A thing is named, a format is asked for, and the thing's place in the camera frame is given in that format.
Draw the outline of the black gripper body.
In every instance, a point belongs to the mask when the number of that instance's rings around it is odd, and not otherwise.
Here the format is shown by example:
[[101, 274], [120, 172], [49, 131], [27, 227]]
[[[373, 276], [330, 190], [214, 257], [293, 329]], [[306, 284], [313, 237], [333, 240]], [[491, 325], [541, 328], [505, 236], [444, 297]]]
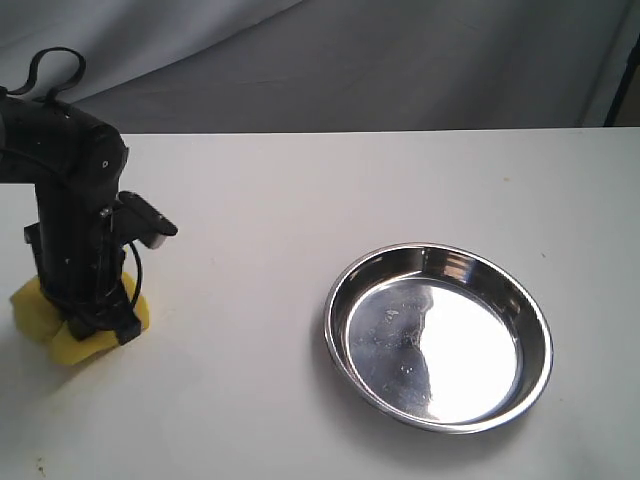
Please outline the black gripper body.
[[72, 325], [136, 325], [121, 279], [124, 252], [113, 223], [115, 195], [38, 192], [38, 221], [24, 229], [45, 298]]

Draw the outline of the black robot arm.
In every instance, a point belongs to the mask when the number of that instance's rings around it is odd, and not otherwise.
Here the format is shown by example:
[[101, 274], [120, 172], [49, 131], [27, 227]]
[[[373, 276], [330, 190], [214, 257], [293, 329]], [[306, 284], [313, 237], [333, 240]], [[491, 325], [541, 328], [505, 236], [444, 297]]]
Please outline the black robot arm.
[[107, 331], [124, 345], [142, 330], [115, 229], [127, 155], [114, 127], [69, 105], [1, 101], [1, 181], [35, 188], [38, 220], [24, 238], [43, 295], [77, 340]]

